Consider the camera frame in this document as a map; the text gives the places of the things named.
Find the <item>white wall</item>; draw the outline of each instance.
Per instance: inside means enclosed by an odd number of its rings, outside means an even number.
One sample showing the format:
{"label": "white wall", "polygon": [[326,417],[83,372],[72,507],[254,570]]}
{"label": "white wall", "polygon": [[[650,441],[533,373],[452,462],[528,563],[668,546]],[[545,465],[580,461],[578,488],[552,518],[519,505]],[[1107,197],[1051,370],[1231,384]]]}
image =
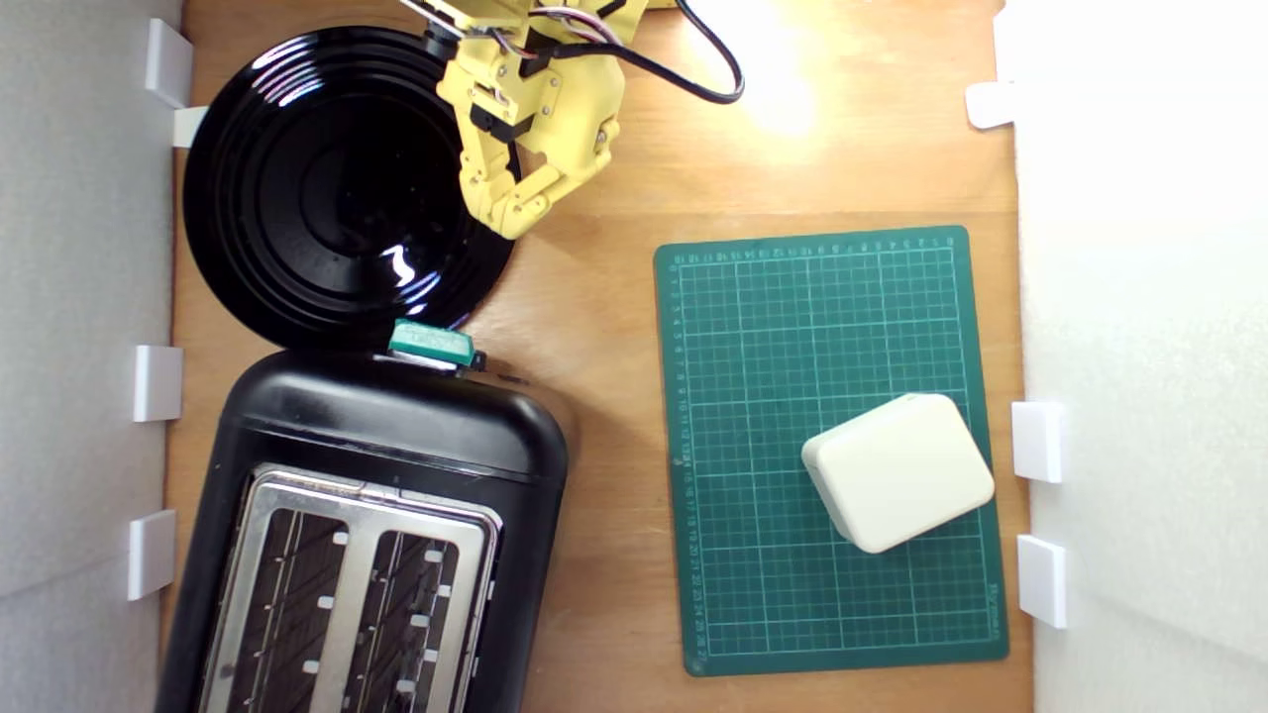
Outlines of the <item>white wall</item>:
{"label": "white wall", "polygon": [[152,704],[158,604],[126,601],[164,426],[132,348],[171,320],[171,110],[142,89],[179,0],[0,4],[0,712]]}
{"label": "white wall", "polygon": [[1066,405],[1038,713],[1268,709],[1262,4],[1014,0],[1026,393]]}

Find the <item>robotic arm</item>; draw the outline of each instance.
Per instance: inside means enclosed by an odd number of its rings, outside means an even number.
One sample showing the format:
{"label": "robotic arm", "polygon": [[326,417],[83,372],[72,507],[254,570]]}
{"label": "robotic arm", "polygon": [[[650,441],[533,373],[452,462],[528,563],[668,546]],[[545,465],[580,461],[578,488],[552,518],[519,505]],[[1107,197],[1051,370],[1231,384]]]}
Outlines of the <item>robotic arm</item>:
{"label": "robotic arm", "polygon": [[[743,93],[734,56],[686,3],[730,65],[734,91],[704,89],[625,47],[649,0],[401,1],[427,18],[425,37],[449,57],[436,89],[458,118],[467,209],[511,240],[611,161],[625,93],[618,58],[710,101]],[[519,183],[507,167],[512,142],[545,157]]]}

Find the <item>green cutting mat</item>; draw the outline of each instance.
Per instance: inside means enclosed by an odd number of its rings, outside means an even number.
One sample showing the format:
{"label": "green cutting mat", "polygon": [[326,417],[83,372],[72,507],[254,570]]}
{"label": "green cutting mat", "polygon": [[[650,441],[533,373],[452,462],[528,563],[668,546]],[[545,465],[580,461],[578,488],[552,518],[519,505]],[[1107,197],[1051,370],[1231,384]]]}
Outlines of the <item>green cutting mat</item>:
{"label": "green cutting mat", "polygon": [[964,228],[667,245],[656,274],[687,671],[1006,656],[994,502],[866,554],[801,464],[913,391],[954,398],[990,461]]}

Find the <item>white bracket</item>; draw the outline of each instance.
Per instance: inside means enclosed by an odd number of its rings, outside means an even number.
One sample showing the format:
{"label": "white bracket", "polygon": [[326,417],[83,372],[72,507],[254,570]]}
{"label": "white bracket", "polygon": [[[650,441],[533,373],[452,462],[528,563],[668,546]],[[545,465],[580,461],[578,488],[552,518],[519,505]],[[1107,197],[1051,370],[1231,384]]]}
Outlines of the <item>white bracket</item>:
{"label": "white bracket", "polygon": [[1017,535],[1017,582],[1022,612],[1065,628],[1065,548],[1033,535]]}
{"label": "white bracket", "polygon": [[1060,403],[1013,403],[1013,472],[1047,483],[1063,480],[1065,409]]}
{"label": "white bracket", "polygon": [[190,107],[194,84],[194,46],[167,23],[150,19],[150,44],[146,48],[146,89],[175,109],[171,145],[189,148],[207,107]]}
{"label": "white bracket", "polygon": [[150,19],[146,48],[146,89],[172,109],[189,107],[194,80],[194,46],[167,23]]}
{"label": "white bracket", "polygon": [[175,346],[137,346],[132,420],[171,421],[180,417],[180,386],[185,350]]}
{"label": "white bracket", "polygon": [[128,525],[128,601],[170,585],[176,577],[176,511],[160,510]]}
{"label": "white bracket", "polygon": [[207,107],[190,107],[176,109],[171,127],[171,145],[174,148],[189,148],[194,145],[194,134],[198,133],[203,117],[207,115]]}
{"label": "white bracket", "polygon": [[1017,9],[1004,5],[994,19],[995,81],[970,85],[964,91],[969,123],[988,129],[1009,124],[1017,115],[1014,82],[1021,46],[1017,42]]}

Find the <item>wooden surface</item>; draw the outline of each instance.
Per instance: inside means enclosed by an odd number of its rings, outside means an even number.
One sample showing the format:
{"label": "wooden surface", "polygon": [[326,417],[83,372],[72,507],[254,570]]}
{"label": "wooden surface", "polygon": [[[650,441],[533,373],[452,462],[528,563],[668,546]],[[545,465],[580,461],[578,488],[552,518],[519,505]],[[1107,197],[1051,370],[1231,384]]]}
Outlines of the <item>wooden surface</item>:
{"label": "wooden surface", "polygon": [[[521,240],[469,325],[492,355],[566,393],[585,425],[524,710],[1028,710],[1031,624],[1016,605],[1014,551],[1028,519],[1025,488],[1011,476],[1008,431],[1008,405],[1021,395],[1012,134],[974,132],[962,104],[966,85],[994,75],[990,18],[1002,1],[695,5],[743,60],[744,100],[708,105],[629,70],[612,165]],[[194,100],[209,101],[240,66],[281,39],[354,23],[418,28],[392,0],[189,0]],[[649,15],[635,44],[724,79],[677,13]],[[689,677],[653,250],[948,222],[973,236],[1012,655],[954,666]],[[190,261],[183,226],[178,232],[174,332],[186,350],[185,416],[170,431],[166,497],[180,513],[184,553],[223,398],[271,346],[216,302]],[[174,587],[167,591],[170,617]]]}

